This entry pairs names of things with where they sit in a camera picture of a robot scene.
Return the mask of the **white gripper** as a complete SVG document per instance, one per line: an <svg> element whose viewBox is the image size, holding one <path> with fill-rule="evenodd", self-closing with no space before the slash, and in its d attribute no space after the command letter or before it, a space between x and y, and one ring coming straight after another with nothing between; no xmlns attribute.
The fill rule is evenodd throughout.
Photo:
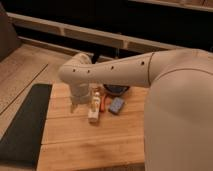
<svg viewBox="0 0 213 171"><path fill-rule="evenodd" d="M70 113L73 113L76 105L75 104L86 104L91 99L90 87L88 84L72 84L69 86L71 91L71 101L74 103L70 104Z"/></svg>

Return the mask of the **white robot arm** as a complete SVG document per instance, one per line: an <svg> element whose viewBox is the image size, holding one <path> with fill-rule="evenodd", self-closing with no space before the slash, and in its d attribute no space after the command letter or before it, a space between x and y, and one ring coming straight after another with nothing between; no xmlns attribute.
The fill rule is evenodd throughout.
<svg viewBox="0 0 213 171"><path fill-rule="evenodd" d="M93 64L79 53L59 69L77 103L90 83L142 86L146 171L213 171L213 53L176 49Z"/></svg>

